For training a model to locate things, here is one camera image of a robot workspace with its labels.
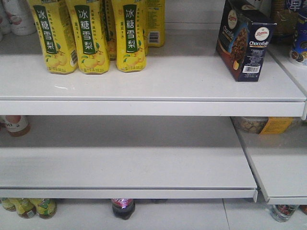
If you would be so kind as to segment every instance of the yellow bottle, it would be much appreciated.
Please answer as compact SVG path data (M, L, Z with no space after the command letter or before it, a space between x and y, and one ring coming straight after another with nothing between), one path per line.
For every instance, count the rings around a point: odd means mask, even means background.
M148 46L161 47L165 42L165 0L147 0Z
M111 0L102 0L102 19L105 26L106 43L110 60L116 60L116 29Z
M30 198L29 200L36 207L40 218L49 219L56 214L57 203L54 199Z
M68 74L77 67L76 45L65 0L28 0L44 60L51 73Z
M66 0L75 35L79 69L86 74L109 70L105 29L101 23L102 0Z
M36 208L27 198L8 198L15 205L17 214L25 219L32 218L36 214Z
M143 38L144 0L112 0L116 35L117 68L123 72L141 71L146 66Z

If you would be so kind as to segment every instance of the green label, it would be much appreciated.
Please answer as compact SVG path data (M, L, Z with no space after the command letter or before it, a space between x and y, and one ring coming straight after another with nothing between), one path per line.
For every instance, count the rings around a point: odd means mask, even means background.
M45 41L46 52L49 54L57 54L57 49L53 40L50 23L47 17L46 8L44 6L33 6L38 17L42 36Z
M125 28L126 28L126 52L138 52L136 39L136 5L124 5Z
M93 41L93 34L91 28L90 7L78 5L75 6L77 12L80 33L82 38L83 53L95 54L95 46Z
M109 35L109 27L107 24L107 19L106 19L106 14L107 14L107 9L106 9L106 1L102 1L102 23L105 26L105 31L106 31L106 41L109 42L111 40L110 35Z

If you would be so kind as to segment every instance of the barcode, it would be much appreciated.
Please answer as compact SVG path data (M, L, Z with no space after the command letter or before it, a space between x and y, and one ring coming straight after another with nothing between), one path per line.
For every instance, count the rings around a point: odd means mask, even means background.
M260 66L244 66L243 73L259 73Z
M71 60L72 60L72 65L74 66L78 59L77 59L77 52L74 50L72 53L71 53Z
M159 43L159 38L159 32L149 32L149 43Z

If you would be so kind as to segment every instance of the white shelf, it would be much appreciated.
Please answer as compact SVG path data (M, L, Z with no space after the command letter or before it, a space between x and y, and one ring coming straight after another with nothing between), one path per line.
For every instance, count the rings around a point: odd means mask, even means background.
M98 76L50 74L37 34L9 34L0 43L0 114L303 115L306 96L269 54L259 82L235 82L215 52L217 33L168 30L143 71L125 74L112 62Z
M33 116L0 138L0 197L254 197L228 117Z
M282 44L272 44L270 45L269 52L276 60L276 62L281 66L281 68L298 86L298 88L305 95L307 95L307 68L296 66L289 61L290 46Z
M168 200L164 204L137 200L129 220L114 217L110 201L100 199L60 201L57 213L48 220L38 216L22 219L16 212L5 211L1 205L0 216L2 230L229 230L221 199Z
M238 130L238 136L268 204L307 204L307 127L280 135Z
M270 215L271 205L268 205L261 193L257 202L246 199L224 199L225 211L230 230L306 230L307 216L296 210L293 216L280 223Z

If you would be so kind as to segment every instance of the chocolate cereal box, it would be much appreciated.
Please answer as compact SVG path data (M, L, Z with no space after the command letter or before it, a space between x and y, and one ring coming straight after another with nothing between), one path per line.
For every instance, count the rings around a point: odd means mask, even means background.
M216 50L236 81L258 81L276 23L246 0L226 0Z

